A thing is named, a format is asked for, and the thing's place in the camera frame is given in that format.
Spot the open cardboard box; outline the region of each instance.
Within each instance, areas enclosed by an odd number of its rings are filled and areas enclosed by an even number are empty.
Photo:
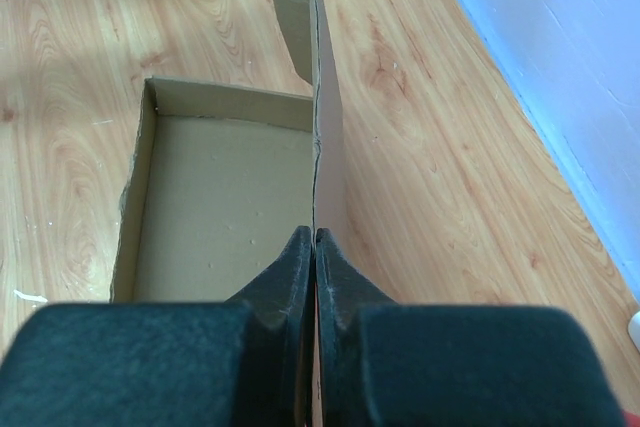
[[[344,238],[342,105],[323,0],[273,1],[313,97],[145,82],[112,300],[226,300],[298,225]]]

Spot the floor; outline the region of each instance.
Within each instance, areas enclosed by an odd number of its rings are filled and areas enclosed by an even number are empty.
[[[640,9],[629,0],[459,0],[640,299]]]
[[[640,412],[637,304],[456,1],[325,1],[353,262],[403,302],[567,309]],[[108,298],[145,76],[309,92],[270,0],[0,0],[0,73],[3,350]]]

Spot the cardboard edge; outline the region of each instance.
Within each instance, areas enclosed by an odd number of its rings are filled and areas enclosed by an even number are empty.
[[[213,117],[313,131],[313,99],[239,85],[153,77],[159,115]]]
[[[314,145],[313,228],[331,230],[347,246],[343,107],[324,0],[310,0],[313,35]]]
[[[155,95],[152,82],[147,79],[129,176],[120,196],[120,232],[110,286],[111,302],[129,302],[133,299],[155,130]]]

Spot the black foam pad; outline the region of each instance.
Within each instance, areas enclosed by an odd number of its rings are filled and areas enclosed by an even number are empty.
[[[231,425],[252,315],[243,304],[42,309],[0,369],[0,425]]]
[[[342,425],[625,425],[589,339],[559,310],[380,305],[349,330]]]

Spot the cardboard flap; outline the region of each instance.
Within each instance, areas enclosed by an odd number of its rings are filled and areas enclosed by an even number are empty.
[[[309,0],[273,0],[282,36],[297,74],[310,84],[312,77],[312,40]]]
[[[311,97],[237,85],[154,77],[159,115],[246,120],[313,131]]]

